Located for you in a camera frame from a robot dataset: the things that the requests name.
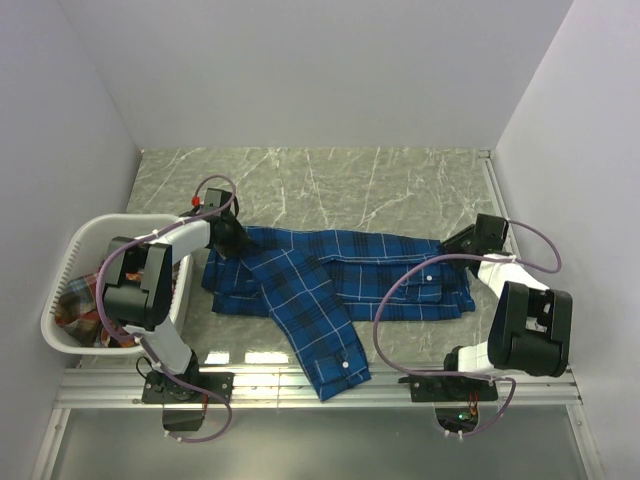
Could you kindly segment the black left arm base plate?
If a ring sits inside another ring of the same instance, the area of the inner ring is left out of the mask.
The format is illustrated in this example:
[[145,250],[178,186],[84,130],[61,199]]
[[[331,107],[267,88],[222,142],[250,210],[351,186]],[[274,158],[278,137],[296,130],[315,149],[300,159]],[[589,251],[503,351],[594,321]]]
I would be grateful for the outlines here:
[[[195,385],[229,401],[233,379],[234,374],[231,372],[200,373]],[[197,404],[205,400],[204,393],[183,387],[157,371],[146,376],[141,396],[141,402],[149,405]]]

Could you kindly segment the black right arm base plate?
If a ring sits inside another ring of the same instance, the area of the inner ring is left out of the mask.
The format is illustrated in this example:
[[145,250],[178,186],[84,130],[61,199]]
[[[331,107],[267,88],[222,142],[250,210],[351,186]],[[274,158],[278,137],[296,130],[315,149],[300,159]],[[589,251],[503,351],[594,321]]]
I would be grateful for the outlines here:
[[495,384],[487,380],[467,376],[403,376],[398,380],[407,385],[414,403],[453,403],[467,401],[496,401],[498,391]]

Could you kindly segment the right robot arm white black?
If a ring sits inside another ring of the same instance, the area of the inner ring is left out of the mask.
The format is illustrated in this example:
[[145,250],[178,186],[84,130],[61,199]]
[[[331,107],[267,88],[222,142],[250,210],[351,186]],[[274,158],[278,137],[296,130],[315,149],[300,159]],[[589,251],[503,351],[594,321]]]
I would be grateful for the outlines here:
[[479,214],[473,225],[447,239],[443,248],[498,299],[488,339],[456,347],[445,357],[440,385],[460,400],[476,381],[490,383],[510,370],[532,377],[559,377],[569,363],[572,296],[554,290],[528,273],[504,249],[509,221]]

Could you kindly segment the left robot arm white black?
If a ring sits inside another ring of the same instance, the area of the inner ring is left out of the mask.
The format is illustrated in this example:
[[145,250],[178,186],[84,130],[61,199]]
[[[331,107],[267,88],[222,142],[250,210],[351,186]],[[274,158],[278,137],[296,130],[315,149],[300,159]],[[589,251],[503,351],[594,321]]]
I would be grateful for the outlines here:
[[197,355],[173,323],[174,266],[204,248],[238,258],[250,244],[237,220],[234,193],[209,188],[193,204],[187,215],[157,233],[113,238],[96,287],[101,317],[123,328],[145,353],[151,368],[145,388],[176,403],[222,396],[207,384]]

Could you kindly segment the blue plaid long sleeve shirt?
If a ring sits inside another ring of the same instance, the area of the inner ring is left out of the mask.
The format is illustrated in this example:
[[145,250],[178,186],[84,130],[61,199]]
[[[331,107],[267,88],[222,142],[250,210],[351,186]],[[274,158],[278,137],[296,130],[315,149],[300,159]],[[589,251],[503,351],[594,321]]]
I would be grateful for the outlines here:
[[239,258],[211,252],[201,286],[215,313],[267,317],[286,336],[318,398],[370,380],[357,321],[440,321],[475,309],[465,272],[447,262],[409,279],[443,254],[440,241],[348,230],[249,226]]

